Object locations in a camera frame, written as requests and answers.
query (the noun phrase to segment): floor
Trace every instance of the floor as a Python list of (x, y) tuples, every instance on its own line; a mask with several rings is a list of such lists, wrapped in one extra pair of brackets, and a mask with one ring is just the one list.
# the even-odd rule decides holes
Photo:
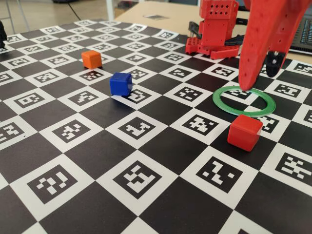
[[(30, 30), (62, 25), (77, 21), (77, 17), (68, 4), (43, 1), (21, 1), (24, 13), (30, 25)], [(77, 15), (83, 19), (106, 19), (107, 8), (105, 0), (79, 0), (70, 3)], [(16, 33), (26, 32), (27, 28), (22, 18), (16, 0), (9, 0)], [(8, 16), (5, 0), (0, 0), (0, 18)], [(13, 34), (9, 19), (2, 20), (8, 35)]]

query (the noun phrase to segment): cube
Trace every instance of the cube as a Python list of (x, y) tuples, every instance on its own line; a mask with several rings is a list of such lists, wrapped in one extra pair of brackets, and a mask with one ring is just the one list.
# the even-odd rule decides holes
[(94, 50), (81, 53), (83, 66), (89, 69), (95, 69), (102, 66), (101, 54)]
[(132, 90), (132, 76), (116, 72), (109, 80), (112, 95), (128, 96)]
[(251, 151), (258, 142), (263, 123), (248, 116), (238, 116), (230, 125), (228, 143)]

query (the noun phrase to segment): red robot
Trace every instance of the red robot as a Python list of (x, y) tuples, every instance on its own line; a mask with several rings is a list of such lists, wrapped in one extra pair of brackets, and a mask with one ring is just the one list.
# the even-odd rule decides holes
[(185, 52), (210, 55), (212, 59), (235, 57), (239, 45), (226, 45), (236, 24), (238, 2), (235, 0), (201, 0), (197, 37), (188, 38)]

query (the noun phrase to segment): chair leg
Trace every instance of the chair leg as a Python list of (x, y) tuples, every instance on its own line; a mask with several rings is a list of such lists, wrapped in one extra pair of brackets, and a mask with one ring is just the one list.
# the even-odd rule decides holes
[(11, 16), (11, 11), (10, 11), (8, 0), (6, 0), (5, 3), (6, 3), (6, 8), (8, 8), (8, 13), (9, 13), (9, 18), (10, 18), (11, 25), (12, 25), (12, 30), (13, 30), (13, 33), (15, 34), (15, 29), (14, 29), (14, 25), (13, 25), (13, 21), (12, 21), (12, 16)]
[(24, 21), (25, 21), (25, 24), (26, 24), (26, 28), (27, 28), (28, 31), (30, 31), (29, 24), (27, 22), (25, 14), (24, 14), (23, 8), (21, 7), (21, 4), (20, 4), (20, 0), (17, 0), (17, 2), (18, 2), (18, 5), (19, 5), (19, 10), (20, 10), (21, 14), (23, 15), (23, 18), (24, 18)]

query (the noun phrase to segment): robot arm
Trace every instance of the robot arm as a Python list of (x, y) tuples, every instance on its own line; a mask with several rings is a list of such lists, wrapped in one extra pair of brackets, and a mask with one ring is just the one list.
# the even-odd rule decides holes
[(275, 76), (283, 65), (298, 25), (312, 0), (244, 0), (250, 17), (239, 61), (239, 85), (249, 90), (267, 56), (266, 70)]

